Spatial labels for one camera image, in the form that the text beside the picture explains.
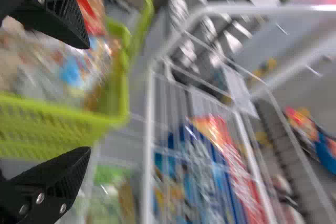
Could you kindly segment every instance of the green shopping basket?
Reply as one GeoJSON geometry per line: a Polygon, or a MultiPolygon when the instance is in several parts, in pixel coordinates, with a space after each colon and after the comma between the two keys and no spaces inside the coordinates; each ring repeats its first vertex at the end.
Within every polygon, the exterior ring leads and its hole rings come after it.
{"type": "Polygon", "coordinates": [[[151,22],[152,1],[143,0],[133,35],[123,24],[107,19],[108,31],[120,39],[122,49],[94,111],[0,94],[0,157],[51,159],[79,146],[92,146],[108,130],[128,122],[128,71],[151,22]]]}

